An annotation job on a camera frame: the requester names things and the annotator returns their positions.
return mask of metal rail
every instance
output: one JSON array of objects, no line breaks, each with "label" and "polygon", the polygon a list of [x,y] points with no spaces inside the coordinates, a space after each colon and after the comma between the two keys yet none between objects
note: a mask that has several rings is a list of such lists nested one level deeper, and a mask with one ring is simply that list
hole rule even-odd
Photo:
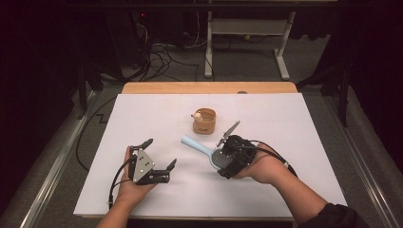
[{"label": "metal rail", "polygon": [[66,4],[71,10],[111,11],[111,10],[363,10],[369,8],[385,8],[378,4],[357,4],[338,2],[244,2],[244,3],[196,3],[196,4]]},{"label": "metal rail", "polygon": [[28,227],[36,227],[39,223],[39,220],[44,213],[48,202],[57,187],[57,183],[59,179],[63,175],[63,171],[68,162],[68,158],[71,155],[71,148],[77,140],[77,137],[80,135],[80,132],[83,130],[84,125],[88,121],[88,113],[93,109],[96,100],[98,99],[99,94],[95,94],[92,91],[88,96],[89,108],[84,115],[84,117],[76,124],[74,130],[71,133],[70,138],[67,140],[65,146],[59,151],[59,155],[56,158],[56,161],[50,168],[48,172],[48,176],[42,184],[41,189],[38,192],[33,204],[29,208],[29,211],[26,214],[23,222],[21,223],[20,228],[28,228]]},{"label": "metal rail", "polygon": [[370,196],[371,200],[373,201],[374,207],[378,212],[380,218],[382,219],[383,224],[386,228],[400,228],[394,214],[389,207],[388,202],[386,201],[382,189],[380,189],[379,185],[377,184],[374,176],[371,173],[370,168],[368,167],[367,163],[365,162],[364,158],[362,157],[361,153],[359,152],[359,148],[355,144],[355,141],[350,134],[348,128],[344,127],[340,122],[337,116],[337,108],[332,100],[331,97],[324,97],[325,104],[328,105],[329,109],[331,110],[340,131],[342,132],[344,139],[346,140],[347,144],[351,150],[351,156],[353,164],[355,165],[355,169],[362,179],[368,195]]}]

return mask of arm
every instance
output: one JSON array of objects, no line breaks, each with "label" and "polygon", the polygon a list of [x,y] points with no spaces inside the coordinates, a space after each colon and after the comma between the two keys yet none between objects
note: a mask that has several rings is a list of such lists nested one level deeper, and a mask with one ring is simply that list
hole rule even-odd
[{"label": "arm", "polygon": [[[125,161],[130,158],[129,147],[125,153]],[[102,227],[126,227],[130,212],[136,207],[156,184],[137,185],[128,178],[128,167],[122,174],[122,182],[119,187],[118,197],[112,208],[106,213],[98,228]]]},{"label": "arm", "polygon": [[[271,150],[263,144],[258,146]],[[327,204],[324,198],[295,177],[283,163],[260,151],[253,163],[241,170],[235,178],[244,177],[272,184],[284,198],[297,224],[316,217]]]}]

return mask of desk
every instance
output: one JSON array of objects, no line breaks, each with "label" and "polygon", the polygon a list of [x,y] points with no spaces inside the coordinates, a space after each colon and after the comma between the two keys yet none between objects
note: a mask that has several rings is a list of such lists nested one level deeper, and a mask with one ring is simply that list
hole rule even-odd
[{"label": "desk", "polygon": [[[271,2],[272,0],[260,0],[260,2]],[[335,2],[336,0],[309,0],[306,2]],[[248,2],[240,0],[230,0],[229,2]],[[296,2],[294,0],[283,0],[282,2]],[[290,80],[287,67],[282,54],[287,44],[291,27],[294,23],[295,11],[290,11],[288,18],[283,20],[251,20],[251,19],[220,19],[213,18],[213,13],[208,12],[207,18],[207,47],[205,52],[204,76],[209,78],[213,75],[213,34],[238,34],[238,35],[272,35],[281,36],[279,48],[274,49],[274,55],[278,64],[278,69],[282,80]]]},{"label": "desk", "polygon": [[[235,94],[239,91],[249,94]],[[218,115],[216,131],[210,136],[192,131],[190,114],[202,106],[215,109]],[[259,112],[249,111],[253,108]],[[272,186],[251,179],[227,180],[205,155],[180,143],[188,134],[213,148],[235,120],[240,125],[234,134],[271,144],[321,196],[346,204],[306,104],[293,84],[130,83],[115,103],[74,214],[104,215],[108,189],[125,148],[153,138],[146,152],[156,169],[165,168],[173,159],[178,162],[170,183],[151,191],[132,212],[133,218],[291,220]]]}]

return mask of white table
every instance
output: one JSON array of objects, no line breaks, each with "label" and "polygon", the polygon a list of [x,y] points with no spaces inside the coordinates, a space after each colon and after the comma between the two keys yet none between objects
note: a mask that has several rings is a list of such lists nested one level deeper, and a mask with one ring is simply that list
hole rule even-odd
[{"label": "white table", "polygon": [[[200,107],[217,112],[212,135],[192,131],[190,114]],[[189,135],[213,148],[237,120],[240,125],[233,134],[269,143],[322,197],[346,205],[301,94],[121,94],[74,214],[103,216],[108,211],[109,187],[123,163],[126,147],[152,138],[154,143],[145,151],[156,163],[155,169],[178,161],[171,181],[153,189],[131,213],[133,218],[291,220],[285,202],[271,185],[251,179],[227,180],[205,155],[181,144],[181,137]]]}]

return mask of sleeve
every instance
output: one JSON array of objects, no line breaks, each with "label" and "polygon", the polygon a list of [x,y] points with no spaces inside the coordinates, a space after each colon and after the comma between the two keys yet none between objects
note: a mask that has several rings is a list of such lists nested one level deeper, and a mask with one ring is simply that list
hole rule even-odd
[{"label": "sleeve", "polygon": [[326,204],[315,218],[311,218],[298,228],[337,227],[337,228],[367,228],[367,223],[352,208],[343,205]]}]

